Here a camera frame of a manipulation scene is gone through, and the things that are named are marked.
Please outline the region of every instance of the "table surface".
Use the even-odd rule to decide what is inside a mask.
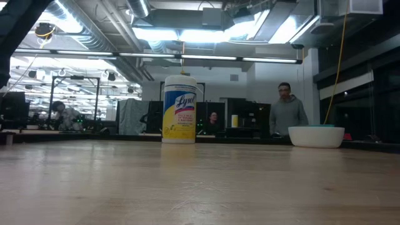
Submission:
[[[1,224],[400,224],[400,155],[133,141],[0,151]]]

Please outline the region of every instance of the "ceiling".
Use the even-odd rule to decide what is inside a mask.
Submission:
[[[85,0],[56,0],[60,4],[73,4],[74,14],[73,16],[83,16],[87,20],[86,34],[97,32],[100,35],[104,43],[110,46],[112,51],[119,52],[138,52],[143,50],[144,52],[150,53],[152,49],[149,42],[140,39],[134,40],[129,33],[133,33],[131,29],[131,15],[129,15],[128,6],[126,0],[98,0],[98,1],[85,1]],[[117,13],[122,18],[122,22],[119,21],[116,15],[111,13],[106,14],[104,8],[99,5],[100,2],[109,1],[110,4],[116,9]],[[318,48],[324,46],[337,45],[340,42],[341,29],[343,28],[343,15],[340,15],[340,3],[345,0],[321,0],[322,7],[315,4],[316,0],[227,0],[227,1],[197,1],[197,0],[149,0],[152,7],[148,19],[144,19],[145,22],[152,23],[152,25],[157,28],[157,24],[165,21],[175,21],[180,20],[180,22],[185,22],[190,24],[190,16],[192,14],[202,15],[203,10],[208,10],[208,8],[218,8],[222,9],[222,20],[228,22],[223,22],[220,29],[227,29],[233,32],[232,20],[233,16],[238,12],[240,8],[249,8],[249,12],[256,15],[256,20],[252,22],[250,28],[248,26],[240,27],[241,29],[247,30],[246,36],[249,36],[250,30],[253,30],[257,26],[259,31],[254,34],[254,38],[246,39],[246,36],[235,37],[234,41],[231,38],[230,41],[222,42],[185,42],[184,44],[180,41],[162,41],[165,45],[164,51],[168,53],[182,53],[194,54],[194,55],[215,55],[215,56],[256,56],[256,57],[266,57],[266,58],[296,58],[299,59],[303,56],[302,52],[295,50],[290,44],[289,40],[292,39],[295,34],[301,33],[299,37],[293,41],[293,44],[302,44],[306,48]],[[156,14],[166,15],[167,17],[156,19]],[[319,23],[316,16],[321,16],[322,23],[332,23],[332,28],[323,34],[311,34],[310,30]],[[357,14],[351,13],[349,15],[349,20],[347,21],[347,36],[351,36],[358,32],[363,27],[374,21],[374,18],[379,16],[378,14]],[[68,30],[73,29],[71,25],[65,26],[65,24],[60,24],[60,19],[54,20],[54,16],[45,12],[36,25],[32,28],[29,34],[25,37],[24,41],[21,43],[20,48],[34,48],[37,49],[43,43],[42,39],[36,37],[34,30],[39,22],[55,23],[57,26],[56,31],[53,33],[53,37],[50,41],[47,41],[43,46],[44,49],[65,49],[65,50],[91,50],[81,41],[81,34],[71,34],[66,33]],[[24,69],[26,70],[31,62],[32,70],[40,70],[45,72],[45,76],[42,79],[31,79],[26,76],[23,77],[23,83],[41,83],[49,84],[51,82],[51,76],[58,74],[60,70],[64,70],[67,74],[71,75],[85,75],[87,77],[99,77],[101,78],[101,85],[108,85],[107,73],[116,73],[116,81],[113,84],[118,84],[116,88],[104,88],[101,89],[101,93],[104,97],[101,97],[101,104],[105,106],[113,106],[112,98],[123,99],[123,98],[138,98],[141,96],[141,88],[135,83],[141,84],[145,81],[143,73],[141,76],[135,75],[134,79],[126,76],[126,73],[132,73],[132,69],[135,69],[141,62],[126,61],[130,68],[121,68],[118,62],[121,59],[116,59],[115,61],[102,60],[102,59],[67,59],[67,58],[43,58],[38,57],[33,62],[33,57],[23,56],[20,54],[15,55],[12,62],[12,73],[11,82],[16,82],[22,74],[24,74]],[[203,68],[241,68],[241,71],[246,72],[252,65],[250,62],[230,62],[230,61],[205,61],[200,59],[186,59],[185,61],[177,59],[143,59],[144,68],[148,68],[150,72],[159,71],[161,67],[203,67]],[[89,81],[71,81],[70,86],[73,85],[85,85],[85,87],[80,87],[80,91],[86,95],[92,95],[95,91],[93,87],[89,87],[91,83]],[[128,94],[126,89],[128,86],[135,86],[135,92],[133,94]],[[24,85],[17,85],[15,89],[25,89]],[[64,91],[66,94],[77,94],[78,91],[72,91],[68,89],[68,85],[59,86],[58,91],[61,93]],[[48,93],[46,86],[33,86],[31,90],[32,93],[40,91],[42,93]]]

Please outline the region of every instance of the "white wall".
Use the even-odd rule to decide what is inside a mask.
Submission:
[[[247,100],[272,104],[279,99],[278,86],[282,82],[291,85],[292,93],[302,99],[299,88],[301,65],[255,63],[247,73]]]
[[[144,82],[142,100],[157,101],[159,99],[159,84],[169,75],[181,72],[180,67],[149,66],[147,70],[156,81]],[[278,85],[288,82],[292,93],[303,104],[310,124],[319,124],[319,91],[313,83],[313,76],[318,73],[318,50],[310,49],[304,63],[274,64],[254,63],[248,72],[241,68],[214,67],[185,67],[186,73],[196,78],[199,83],[206,83],[206,100],[219,102],[220,98],[246,98],[248,101],[272,104],[279,99]],[[230,81],[230,74],[238,74],[239,81]]]
[[[142,85],[142,100],[158,100],[160,81],[164,81],[170,75],[177,75],[181,72],[180,67],[151,66],[147,70],[155,81],[147,81]],[[206,83],[205,100],[219,102],[219,98],[246,98],[246,76],[241,68],[213,67],[185,67],[185,73],[190,73],[198,83]],[[230,81],[231,74],[239,75],[239,81]],[[197,92],[197,100],[203,100],[203,94]]]
[[[272,104],[279,99],[278,85],[287,82],[292,94],[303,102],[310,124],[319,124],[319,92],[313,83],[318,73],[318,50],[310,49],[304,63],[254,63],[247,72],[248,101]]]

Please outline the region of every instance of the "fluorescent light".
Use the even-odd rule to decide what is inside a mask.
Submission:
[[[270,12],[270,10],[267,9],[263,12],[259,12],[259,13],[261,13],[259,16],[257,14],[254,16],[255,18],[258,17],[258,19],[257,19],[256,24],[252,27],[249,34],[247,35],[247,38],[246,38],[247,40],[255,37],[255,35],[258,33],[261,26],[263,25],[264,21],[267,19],[269,12]]]
[[[182,55],[183,59],[215,59],[215,60],[228,60],[234,61],[236,57],[231,56],[195,56],[195,55]]]
[[[229,29],[226,29],[224,33],[229,38],[238,38],[247,35],[253,26],[254,21],[241,22],[231,26]]]
[[[180,41],[189,43],[221,43],[229,40],[223,31],[184,30]]]
[[[289,16],[275,32],[269,44],[285,44],[287,43],[297,31],[296,20],[293,16]]]
[[[57,51],[59,54],[73,54],[83,56],[112,56],[112,52],[92,52],[92,51]]]
[[[82,88],[96,88],[97,87],[97,85],[95,85],[95,86],[93,86],[93,85],[80,85],[80,86]],[[117,86],[112,86],[112,85],[100,85],[100,88],[118,88],[118,87]]]
[[[67,88],[68,88],[68,89],[71,89],[71,90],[73,90],[73,91],[80,91],[80,90],[81,90],[79,87],[77,87],[77,86],[72,86],[72,85],[68,85]]]
[[[319,20],[319,16],[316,16],[314,19],[312,19],[311,22],[309,22],[305,27],[303,27],[289,42],[293,43],[294,41],[299,39],[318,20]]]
[[[6,2],[0,2],[0,11],[6,6]]]
[[[243,61],[255,62],[255,63],[296,63],[295,59],[268,59],[268,58],[256,58],[256,57],[244,57]]]
[[[144,58],[175,58],[173,54],[152,54],[152,53],[119,53],[120,56],[133,56]]]
[[[88,56],[87,59],[103,59],[103,60],[117,60],[117,57],[107,57],[107,56]]]
[[[146,41],[176,41],[178,35],[175,30],[172,29],[141,29],[133,28],[138,39]]]
[[[43,49],[15,49],[15,53],[49,54],[50,50],[43,50]]]
[[[25,92],[27,96],[42,96],[42,97],[50,97],[50,93],[38,93],[38,92]],[[68,94],[68,93],[54,93],[54,97],[56,98],[63,98],[63,97],[79,97],[79,99],[95,99],[95,94]],[[105,100],[106,97],[109,96],[110,98],[121,98],[121,99],[128,99],[128,98],[135,98],[137,95],[128,95],[128,96],[118,96],[118,95],[106,95],[106,94],[99,94],[100,100]]]

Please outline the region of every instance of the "man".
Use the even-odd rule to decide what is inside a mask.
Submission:
[[[82,131],[82,124],[77,122],[81,115],[73,108],[65,108],[64,103],[55,101],[51,106],[52,111],[56,111],[56,120],[59,120],[59,131]]]
[[[308,125],[308,119],[302,102],[291,94],[290,84],[283,82],[277,88],[280,99],[271,106],[269,133],[287,136],[289,127]]]

